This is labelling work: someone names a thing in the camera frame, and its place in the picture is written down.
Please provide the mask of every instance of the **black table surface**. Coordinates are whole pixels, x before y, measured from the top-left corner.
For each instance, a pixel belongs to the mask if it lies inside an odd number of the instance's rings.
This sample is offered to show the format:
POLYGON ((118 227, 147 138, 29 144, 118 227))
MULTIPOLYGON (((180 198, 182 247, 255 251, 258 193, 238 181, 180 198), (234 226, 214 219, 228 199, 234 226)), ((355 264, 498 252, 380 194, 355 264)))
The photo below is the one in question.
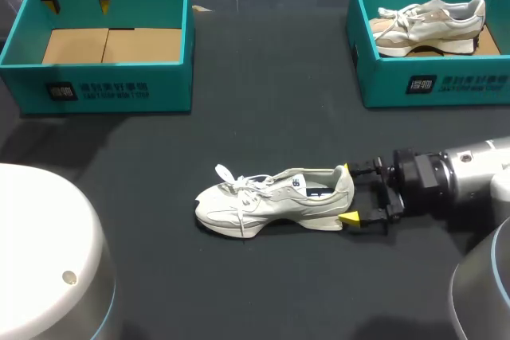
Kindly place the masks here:
POLYGON ((469 230, 426 215, 389 236, 288 223, 232 240, 195 224, 194 197, 217 163, 237 177, 440 150, 508 135, 510 109, 367 110, 343 10, 195 18, 189 115, 21 119, 0 88, 0 160, 62 175, 99 214, 123 340, 455 338, 446 297, 469 230))

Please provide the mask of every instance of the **sneaker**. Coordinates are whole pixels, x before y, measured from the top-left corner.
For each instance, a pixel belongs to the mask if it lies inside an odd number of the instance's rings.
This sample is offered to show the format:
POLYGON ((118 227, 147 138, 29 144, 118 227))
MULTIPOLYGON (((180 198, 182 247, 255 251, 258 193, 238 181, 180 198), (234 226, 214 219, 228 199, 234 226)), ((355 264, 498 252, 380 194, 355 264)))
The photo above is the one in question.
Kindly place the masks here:
POLYGON ((380 18, 370 20, 370 27, 377 50, 383 55, 404 57, 422 46, 470 54, 484 26, 485 1, 449 4, 431 0, 399 11, 379 8, 378 12, 380 18))
POLYGON ((354 196, 354 183, 345 166, 288 169, 274 176, 237 180, 222 165, 216 166, 216 172, 224 182, 198 195, 195 213, 207 228, 236 238, 254 237, 281 218, 306 229, 339 231, 338 215, 348 209, 354 196))

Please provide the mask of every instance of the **cardboard box bottom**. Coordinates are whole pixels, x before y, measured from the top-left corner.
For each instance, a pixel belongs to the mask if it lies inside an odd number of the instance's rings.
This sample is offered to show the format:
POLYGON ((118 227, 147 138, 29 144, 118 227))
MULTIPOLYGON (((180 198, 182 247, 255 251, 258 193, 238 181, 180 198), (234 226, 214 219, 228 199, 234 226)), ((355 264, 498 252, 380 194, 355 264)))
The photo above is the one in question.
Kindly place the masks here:
POLYGON ((179 61, 181 29, 54 29, 42 64, 179 61))

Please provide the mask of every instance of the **shoe sole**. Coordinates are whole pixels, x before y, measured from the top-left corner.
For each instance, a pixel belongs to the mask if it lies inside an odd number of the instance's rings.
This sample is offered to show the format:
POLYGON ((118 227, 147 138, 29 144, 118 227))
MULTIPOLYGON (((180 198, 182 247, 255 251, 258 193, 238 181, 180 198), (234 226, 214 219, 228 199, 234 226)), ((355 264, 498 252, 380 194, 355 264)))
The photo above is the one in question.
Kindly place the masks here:
MULTIPOLYGON (((266 226, 268 223, 271 223, 272 221, 267 221, 263 224, 253 226, 253 227, 247 227, 244 229, 244 236, 241 234, 241 228, 239 229, 228 229, 225 227, 220 226, 213 226, 210 225, 204 221, 201 221, 200 218, 198 218, 198 221, 202 223, 204 226, 206 226, 208 229, 215 231, 216 233, 220 233, 222 235, 226 236, 232 236, 234 238, 241 238, 241 239, 249 239, 256 236, 259 231, 261 231, 264 226, 266 226)), ((340 231, 342 230, 342 222, 338 219, 338 215, 334 215, 332 217, 322 217, 322 218, 312 218, 312 219, 301 219, 299 221, 295 221, 298 225, 303 226, 306 229, 310 230, 319 230, 319 231, 340 231)))
POLYGON ((388 48, 388 47, 377 47, 379 53, 391 56, 391 57, 404 57, 409 52, 420 47, 431 47, 442 51, 444 53, 457 53, 463 55, 469 55, 475 52, 475 39, 468 40, 427 40, 410 45, 409 47, 401 48, 388 48))

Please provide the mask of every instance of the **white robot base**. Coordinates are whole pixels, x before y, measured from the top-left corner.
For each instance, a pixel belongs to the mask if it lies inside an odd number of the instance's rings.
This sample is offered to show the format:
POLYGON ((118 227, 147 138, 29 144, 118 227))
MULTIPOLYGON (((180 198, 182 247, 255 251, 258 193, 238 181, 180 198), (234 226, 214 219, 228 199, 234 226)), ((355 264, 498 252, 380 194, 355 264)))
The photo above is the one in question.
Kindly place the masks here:
POLYGON ((0 267, 0 340, 119 338, 108 245, 71 182, 0 164, 0 267))

